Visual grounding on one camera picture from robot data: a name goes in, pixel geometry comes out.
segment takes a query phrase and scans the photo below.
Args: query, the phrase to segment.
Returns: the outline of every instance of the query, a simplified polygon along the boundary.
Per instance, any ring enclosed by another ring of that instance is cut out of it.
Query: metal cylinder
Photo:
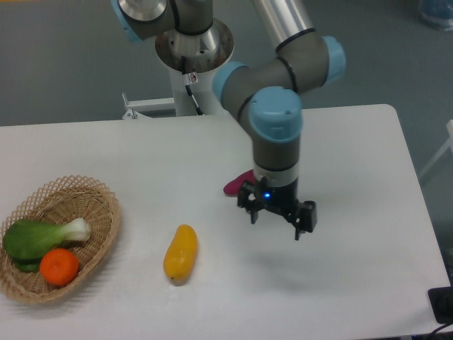
[[[252,0],[275,47],[313,28],[302,0]]]
[[[137,21],[156,20],[165,11],[166,0],[118,0],[124,13]]]

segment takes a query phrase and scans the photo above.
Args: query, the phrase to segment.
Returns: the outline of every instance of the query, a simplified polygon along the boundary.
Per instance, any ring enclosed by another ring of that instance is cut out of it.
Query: yellow fruit
[[[165,254],[165,274],[175,282],[187,280],[192,272],[197,250],[195,230],[190,225],[180,225]]]

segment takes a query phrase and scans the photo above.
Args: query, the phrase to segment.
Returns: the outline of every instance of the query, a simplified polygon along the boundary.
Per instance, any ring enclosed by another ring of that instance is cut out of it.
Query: white stand
[[[453,120],[447,123],[447,130],[449,133],[449,139],[438,149],[438,151],[431,157],[427,164],[420,170],[418,174],[418,181],[420,183],[426,183],[429,173],[432,168],[437,165],[440,157],[442,157],[445,152],[450,150],[453,153]]]

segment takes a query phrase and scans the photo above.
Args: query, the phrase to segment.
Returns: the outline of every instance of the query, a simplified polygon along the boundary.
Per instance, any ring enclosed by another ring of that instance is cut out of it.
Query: black cable
[[[444,328],[447,328],[448,326],[452,326],[452,325],[453,325],[453,322],[449,322],[448,324],[443,324],[442,326],[440,326],[440,327],[436,328],[434,331],[432,331],[425,340],[433,340],[434,335],[436,335],[436,333],[438,333],[438,331],[442,331]]]
[[[186,75],[188,72],[185,69],[185,63],[187,62],[187,58],[182,56],[181,57],[181,73]],[[203,111],[201,111],[200,106],[198,105],[197,100],[195,99],[195,96],[193,95],[192,89],[190,88],[190,85],[185,85],[185,91],[187,92],[187,95],[191,97],[193,105],[195,106],[195,110],[197,111],[197,115],[204,115]]]

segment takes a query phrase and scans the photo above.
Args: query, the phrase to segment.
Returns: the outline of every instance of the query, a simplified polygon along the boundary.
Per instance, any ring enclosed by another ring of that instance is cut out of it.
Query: blue joint cap
[[[334,37],[323,37],[328,50],[328,73],[325,84],[342,77],[346,70],[346,55],[343,46]]]
[[[231,74],[239,67],[246,67],[246,65],[242,64],[241,62],[229,62],[224,66],[221,66],[219,71],[217,71],[217,73],[215,74],[214,80],[212,81],[212,90],[217,99],[219,99],[220,103],[222,103],[224,87],[228,81],[229,76],[231,76]]]
[[[269,142],[285,143],[300,136],[302,102],[292,90],[279,86],[261,89],[248,109],[251,127]]]
[[[122,11],[120,9],[120,5],[118,4],[117,0],[111,0],[110,3],[112,4],[113,10],[115,11],[116,16],[118,17],[118,20],[121,23],[121,27],[124,30],[124,32],[127,35],[127,38],[131,43],[138,43],[143,41],[142,39],[139,38],[139,36],[131,29],[129,26],[129,23],[127,22],[126,18],[122,14]]]

